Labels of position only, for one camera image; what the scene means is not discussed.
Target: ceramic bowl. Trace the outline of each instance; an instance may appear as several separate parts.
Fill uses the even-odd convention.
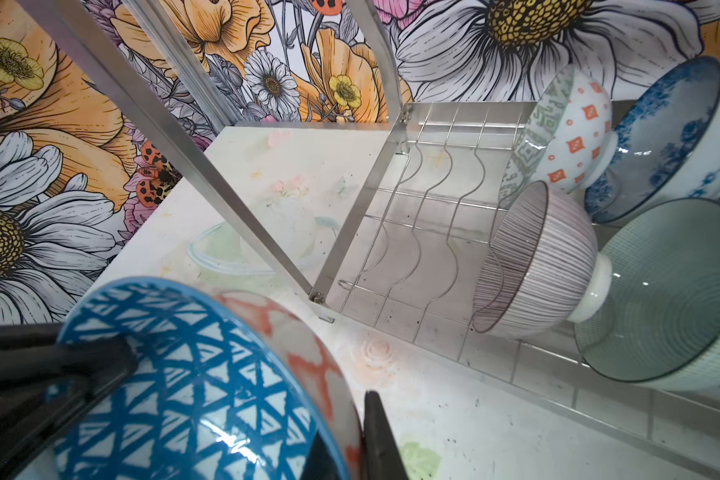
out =
[[[597,253],[589,218],[575,201],[533,182],[490,239],[473,298],[478,332],[522,337],[563,320],[582,321],[600,307],[610,262]]]
[[[280,305],[124,279],[89,293],[58,343],[112,336],[126,338],[138,370],[55,447],[61,478],[315,478],[310,451],[321,448],[332,462],[320,468],[360,479],[344,377]]]
[[[614,155],[610,97],[572,64],[547,86],[515,141],[499,190],[511,205],[526,185],[543,180],[566,194],[590,186]]]
[[[606,172],[586,190],[592,220],[624,225],[652,206],[720,197],[720,62],[678,65],[635,102]]]
[[[648,210],[603,248],[613,283],[574,326],[599,374],[667,390],[720,386],[720,205],[681,199]]]

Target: white daisy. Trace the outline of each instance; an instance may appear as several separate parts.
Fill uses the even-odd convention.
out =
[[[664,0],[443,0],[399,40],[417,101],[535,100],[568,63],[637,98],[702,50],[696,16]]]
[[[64,191],[16,215],[61,172],[49,145],[32,154],[32,140],[13,132],[0,143],[0,324],[60,322],[88,290],[86,273],[105,268],[94,252],[110,250],[112,235],[93,227],[112,216],[113,203],[83,191],[85,175]]]
[[[261,105],[280,115],[298,111],[296,80],[284,63],[259,49],[248,57],[245,70],[246,81]]]

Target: light blue bowl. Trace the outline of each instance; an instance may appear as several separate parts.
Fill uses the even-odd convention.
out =
[[[601,375],[667,390],[720,386],[720,205],[681,199],[624,226],[600,310],[574,326]]]

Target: floral wallpaper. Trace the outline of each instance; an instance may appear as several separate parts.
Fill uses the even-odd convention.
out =
[[[121,0],[81,0],[198,146],[206,114]],[[344,0],[160,0],[245,120],[382,122]],[[720,58],[720,0],[374,0],[404,101],[538,98],[575,63],[636,98]],[[14,0],[0,0],[0,324],[57,322],[181,175]]]

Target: wire rack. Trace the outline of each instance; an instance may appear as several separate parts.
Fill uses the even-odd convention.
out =
[[[532,107],[409,107],[405,138],[327,306],[487,374],[538,405],[720,478],[720,392],[677,395],[600,377],[581,359],[567,322],[523,341],[470,326],[474,287],[506,211],[497,207],[501,175]],[[600,246],[615,232],[596,226]]]

